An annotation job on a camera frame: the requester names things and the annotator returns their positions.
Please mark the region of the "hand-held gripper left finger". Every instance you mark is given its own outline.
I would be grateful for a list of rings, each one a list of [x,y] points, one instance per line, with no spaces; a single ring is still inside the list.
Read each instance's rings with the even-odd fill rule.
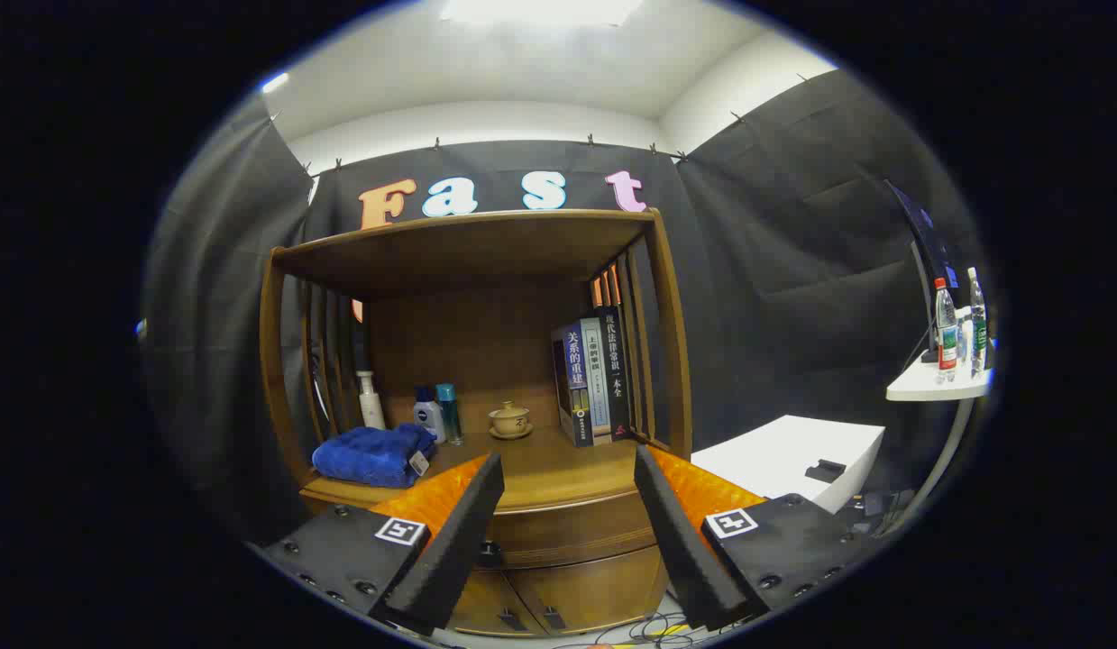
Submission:
[[[353,615],[431,634],[454,615],[503,491],[502,457],[485,454],[373,507],[331,506],[262,557]]]

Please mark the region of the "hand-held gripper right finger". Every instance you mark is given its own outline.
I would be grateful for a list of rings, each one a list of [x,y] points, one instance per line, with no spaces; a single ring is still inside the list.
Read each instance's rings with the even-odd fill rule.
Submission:
[[[761,497],[653,446],[636,448],[634,484],[693,627],[718,631],[796,607],[878,551],[800,494]]]

